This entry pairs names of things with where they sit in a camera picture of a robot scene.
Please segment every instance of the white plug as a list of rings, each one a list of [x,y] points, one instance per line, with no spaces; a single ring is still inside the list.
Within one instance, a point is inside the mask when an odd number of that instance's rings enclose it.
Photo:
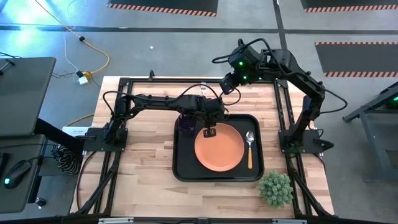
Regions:
[[[86,77],[83,76],[79,78],[79,83],[80,85],[86,85],[88,83],[88,80]]]

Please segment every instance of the hazard stripe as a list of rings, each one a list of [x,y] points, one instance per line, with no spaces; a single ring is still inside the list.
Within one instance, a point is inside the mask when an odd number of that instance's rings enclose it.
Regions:
[[[168,12],[172,14],[184,14],[184,15],[193,15],[193,16],[208,16],[208,17],[217,16],[217,13],[215,12],[193,11],[187,9],[168,9],[168,8],[150,7],[150,6],[132,6],[127,4],[108,4],[108,8],[140,10],[140,11],[149,11],[149,12]]]
[[[315,45],[330,45],[330,44],[351,44],[351,45],[397,45],[398,42],[374,41],[374,42],[316,42]]]
[[[398,76],[398,72],[325,72],[330,78],[391,78]]]
[[[341,7],[310,7],[304,9],[305,12],[348,12],[348,11],[367,11],[367,10],[391,10],[397,9],[398,5],[378,5],[378,6],[341,6]]]

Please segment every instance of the silver spoon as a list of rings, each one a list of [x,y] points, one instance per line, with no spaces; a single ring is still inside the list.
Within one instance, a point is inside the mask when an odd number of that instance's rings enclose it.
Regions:
[[[249,169],[253,168],[252,158],[251,158],[251,143],[254,141],[254,134],[252,131],[248,131],[246,133],[246,141],[249,144],[249,160],[248,160],[248,167]]]

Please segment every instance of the spoon handle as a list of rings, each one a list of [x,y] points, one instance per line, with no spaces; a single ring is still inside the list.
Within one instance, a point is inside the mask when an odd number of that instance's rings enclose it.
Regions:
[[[249,146],[249,161],[248,161],[248,167],[249,167],[249,169],[252,169],[253,168],[253,164],[252,164],[252,161],[251,161],[251,147]]]

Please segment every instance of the yellow cable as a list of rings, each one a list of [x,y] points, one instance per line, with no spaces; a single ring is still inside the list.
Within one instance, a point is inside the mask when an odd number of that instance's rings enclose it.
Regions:
[[[79,119],[76,119],[76,120],[72,121],[71,123],[67,124],[66,126],[71,126],[71,125],[73,125],[73,124],[75,124],[75,123],[77,123],[77,122],[79,122],[79,121],[81,121],[83,119],[86,119],[86,118],[89,118],[89,117],[92,117],[92,116],[94,116],[94,114],[86,115],[86,116],[84,116],[82,118],[79,118]]]
[[[75,31],[69,29],[69,27],[65,26],[59,19],[57,19],[55,16],[53,16],[53,14],[51,14],[48,10],[46,10],[46,8],[44,8],[37,0],[35,0],[35,2],[42,8],[44,9],[50,16],[52,16],[56,21],[58,21],[61,25],[63,25],[69,32],[71,32],[72,34],[75,34],[78,38],[80,38],[81,36],[79,34],[77,34]],[[87,40],[83,40],[83,42],[85,44],[87,44],[89,47],[91,47],[92,49],[101,52],[102,54],[104,54],[106,56],[106,63],[99,69],[92,71],[91,74],[97,73],[99,71],[101,71],[102,69],[104,69],[104,67],[108,66],[109,64],[109,55],[105,52],[103,52],[102,50],[92,46]]]

